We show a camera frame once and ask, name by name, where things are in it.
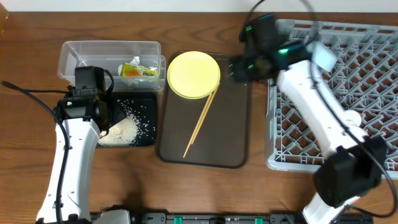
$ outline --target wooden table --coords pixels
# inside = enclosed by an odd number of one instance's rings
[[[334,22],[398,26],[398,14],[319,14]],[[239,54],[242,13],[12,12],[0,41],[0,79],[23,88],[65,89],[57,76],[67,40],[153,40],[169,58],[179,50]],[[280,18],[310,19],[306,13]],[[40,98],[53,107],[54,93]],[[97,149],[91,211],[125,203],[138,211],[268,213],[299,211],[315,193],[311,174],[265,165],[267,88],[253,86],[249,160],[237,170],[182,166],[158,160],[153,147]],[[38,104],[0,88],[0,222],[33,223],[49,184],[55,123]],[[391,208],[385,180],[357,205],[377,213]],[[377,223],[398,223],[398,216]]]

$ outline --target dark gray cutting board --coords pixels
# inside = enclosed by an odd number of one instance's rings
[[[220,66],[221,81],[194,143],[183,158],[207,97],[185,99],[167,84],[155,150],[167,162],[238,168],[244,165],[248,154],[251,85],[229,79],[228,55],[209,55]]]

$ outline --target wire grid rack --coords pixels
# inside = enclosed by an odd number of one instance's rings
[[[312,21],[279,20],[290,40],[307,40]],[[384,164],[398,179],[398,27],[320,22],[321,43],[337,63],[323,77],[345,109],[361,114],[370,136],[388,146]],[[323,164],[317,140],[300,112],[277,87],[269,85],[266,143],[271,169],[315,172]]]

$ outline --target clear plastic container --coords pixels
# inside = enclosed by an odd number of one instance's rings
[[[139,56],[140,65],[156,68],[153,77],[120,77],[118,67]],[[109,70],[114,78],[114,90],[161,91],[166,77],[166,59],[160,54],[160,44],[153,41],[68,41],[62,45],[58,76],[75,86],[75,68],[96,66]],[[111,79],[105,76],[106,86]]]

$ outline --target chopstick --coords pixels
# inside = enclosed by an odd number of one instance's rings
[[[207,98],[206,104],[205,104],[205,106],[203,107],[203,111],[201,112],[201,115],[200,115],[200,117],[199,117],[199,120],[198,120],[198,122],[197,122],[197,125],[195,126],[195,129],[193,130],[191,139],[190,139],[189,142],[188,142],[188,146],[187,146],[187,149],[185,150],[185,153],[184,153],[183,158],[185,158],[185,155],[187,155],[187,152],[188,152],[188,150],[189,150],[189,147],[193,144],[195,138],[197,137],[197,134],[198,134],[198,132],[199,132],[199,129],[200,129],[200,127],[201,127],[201,124],[202,124],[203,121],[205,120],[207,111],[208,111],[209,108],[210,108],[211,102],[213,101],[213,99],[214,99],[214,97],[215,97],[215,95],[216,95],[216,92],[217,92],[217,89],[218,89],[219,85],[220,85],[220,84],[217,85],[217,87],[216,87],[216,89],[214,90],[214,92],[213,92],[213,93],[210,93],[209,97]]]

